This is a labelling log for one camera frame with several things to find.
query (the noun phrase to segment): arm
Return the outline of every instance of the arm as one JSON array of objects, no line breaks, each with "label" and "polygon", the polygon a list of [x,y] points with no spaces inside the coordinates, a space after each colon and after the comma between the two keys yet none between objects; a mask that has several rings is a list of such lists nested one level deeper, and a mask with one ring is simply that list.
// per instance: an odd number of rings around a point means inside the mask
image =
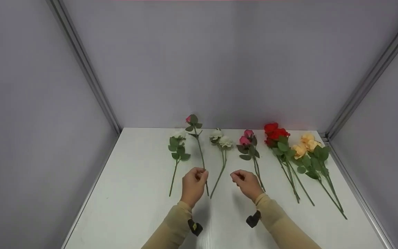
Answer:
[{"label": "arm", "polygon": [[182,178],[182,197],[174,205],[161,225],[144,244],[142,249],[177,249],[190,232],[188,220],[191,210],[202,197],[208,171],[202,168],[191,169]]},{"label": "arm", "polygon": [[320,249],[260,187],[257,177],[244,170],[231,173],[231,178],[260,211],[260,220],[280,249]]}]

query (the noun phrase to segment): left hand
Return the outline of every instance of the left hand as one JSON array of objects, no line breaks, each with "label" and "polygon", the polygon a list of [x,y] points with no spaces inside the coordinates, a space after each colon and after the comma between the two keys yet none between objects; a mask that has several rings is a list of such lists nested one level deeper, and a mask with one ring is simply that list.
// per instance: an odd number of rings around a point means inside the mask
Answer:
[{"label": "left hand", "polygon": [[203,195],[207,179],[207,170],[198,167],[192,168],[182,178],[182,197],[180,201],[193,208]]}]

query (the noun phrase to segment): right hand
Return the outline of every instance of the right hand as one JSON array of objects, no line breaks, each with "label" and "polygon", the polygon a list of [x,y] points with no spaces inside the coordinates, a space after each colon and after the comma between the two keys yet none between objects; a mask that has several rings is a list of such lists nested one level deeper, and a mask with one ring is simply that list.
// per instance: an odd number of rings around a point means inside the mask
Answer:
[{"label": "right hand", "polygon": [[252,173],[245,170],[236,170],[230,174],[234,183],[236,183],[242,193],[250,198],[253,202],[256,201],[259,195],[263,194],[264,191],[260,187],[257,177]]}]

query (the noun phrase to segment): hand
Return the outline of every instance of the hand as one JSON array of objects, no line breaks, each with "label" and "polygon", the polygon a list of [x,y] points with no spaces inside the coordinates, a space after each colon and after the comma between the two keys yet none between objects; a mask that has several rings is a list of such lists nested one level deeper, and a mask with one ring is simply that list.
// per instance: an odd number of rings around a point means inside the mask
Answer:
[{"label": "hand", "polygon": [[202,197],[207,179],[208,171],[198,167],[192,168],[182,178],[182,197],[180,200],[193,208]]},{"label": "hand", "polygon": [[234,183],[240,187],[240,190],[246,197],[250,198],[253,202],[256,201],[259,195],[263,194],[264,191],[260,187],[257,177],[245,170],[236,170],[230,174]]}]

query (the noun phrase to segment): white rose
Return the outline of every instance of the white rose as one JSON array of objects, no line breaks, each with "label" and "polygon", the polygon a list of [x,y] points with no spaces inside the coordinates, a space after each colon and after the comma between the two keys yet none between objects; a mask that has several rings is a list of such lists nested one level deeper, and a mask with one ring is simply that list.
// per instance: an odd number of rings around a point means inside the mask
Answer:
[{"label": "white rose", "polygon": [[172,137],[175,137],[177,139],[184,139],[186,137],[187,133],[185,132],[185,130],[177,130],[174,132]]},{"label": "white rose", "polygon": [[231,141],[229,137],[223,136],[219,139],[219,144],[222,148],[231,148],[233,146],[233,141]]},{"label": "white rose", "polygon": [[217,140],[219,140],[223,136],[224,136],[224,134],[222,133],[221,129],[217,128],[211,133],[210,141],[216,142]]}]

